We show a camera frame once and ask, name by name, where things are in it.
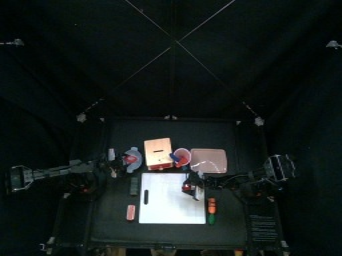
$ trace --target orange object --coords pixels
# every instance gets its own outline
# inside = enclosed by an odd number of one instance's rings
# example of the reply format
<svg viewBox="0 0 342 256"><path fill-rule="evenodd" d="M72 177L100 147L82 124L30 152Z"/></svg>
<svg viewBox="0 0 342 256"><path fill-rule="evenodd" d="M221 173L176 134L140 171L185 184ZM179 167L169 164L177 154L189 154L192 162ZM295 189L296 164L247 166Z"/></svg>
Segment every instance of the orange object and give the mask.
<svg viewBox="0 0 342 256"><path fill-rule="evenodd" d="M216 213L216 200L213 197L208 198L208 213L209 214Z"/></svg>
<svg viewBox="0 0 342 256"><path fill-rule="evenodd" d="M173 160L169 138L144 141L145 165L149 171L161 171L173 167Z"/></svg>
<svg viewBox="0 0 342 256"><path fill-rule="evenodd" d="M233 256L241 256L243 250L233 250Z"/></svg>

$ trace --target cardboard box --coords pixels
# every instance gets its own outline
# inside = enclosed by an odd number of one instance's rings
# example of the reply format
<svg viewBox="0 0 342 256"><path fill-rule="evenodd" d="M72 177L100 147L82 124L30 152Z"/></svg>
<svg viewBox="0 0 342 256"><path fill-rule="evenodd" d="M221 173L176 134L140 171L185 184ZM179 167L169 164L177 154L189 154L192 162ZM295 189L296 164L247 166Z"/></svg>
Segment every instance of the cardboard box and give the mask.
<svg viewBox="0 0 342 256"><path fill-rule="evenodd" d="M145 164L149 171L163 170L173 166L169 138L144 141Z"/></svg>

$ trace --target black wall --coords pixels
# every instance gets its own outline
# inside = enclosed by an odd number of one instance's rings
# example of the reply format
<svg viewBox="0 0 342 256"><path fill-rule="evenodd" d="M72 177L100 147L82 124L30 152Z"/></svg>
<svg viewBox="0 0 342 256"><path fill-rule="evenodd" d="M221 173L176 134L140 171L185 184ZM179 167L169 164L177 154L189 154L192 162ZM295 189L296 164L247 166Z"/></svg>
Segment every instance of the black wall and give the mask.
<svg viewBox="0 0 342 256"><path fill-rule="evenodd" d="M299 177L280 201L293 255L338 255L342 248L342 52L327 54L265 125L271 152L296 158Z"/></svg>

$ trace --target red object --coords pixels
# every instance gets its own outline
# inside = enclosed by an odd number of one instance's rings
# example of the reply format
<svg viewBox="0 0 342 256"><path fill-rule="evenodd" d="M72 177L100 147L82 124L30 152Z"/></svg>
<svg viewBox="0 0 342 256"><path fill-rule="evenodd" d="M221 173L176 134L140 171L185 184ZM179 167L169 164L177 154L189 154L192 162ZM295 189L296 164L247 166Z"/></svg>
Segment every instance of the red object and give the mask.
<svg viewBox="0 0 342 256"><path fill-rule="evenodd" d="M176 168L180 168L187 162L188 160L180 156L179 161L176 162Z"/></svg>
<svg viewBox="0 0 342 256"><path fill-rule="evenodd" d="M133 221L135 219L135 205L129 204L126 206L126 215L125 215L125 219L128 221Z"/></svg>
<svg viewBox="0 0 342 256"><path fill-rule="evenodd" d="M124 162L128 163L128 164L132 164L137 161L137 157L132 156L132 155L125 156L122 159L124 159Z"/></svg>

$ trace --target white sheet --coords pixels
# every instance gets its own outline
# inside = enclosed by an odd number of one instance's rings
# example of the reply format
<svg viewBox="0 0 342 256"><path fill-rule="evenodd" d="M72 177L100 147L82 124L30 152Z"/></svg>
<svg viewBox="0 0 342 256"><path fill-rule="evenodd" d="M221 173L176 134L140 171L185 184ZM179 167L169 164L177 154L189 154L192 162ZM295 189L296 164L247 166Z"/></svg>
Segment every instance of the white sheet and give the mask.
<svg viewBox="0 0 342 256"><path fill-rule="evenodd" d="M184 180L185 174L181 173L143 173L139 223L205 224L204 190L195 201L181 192Z"/></svg>

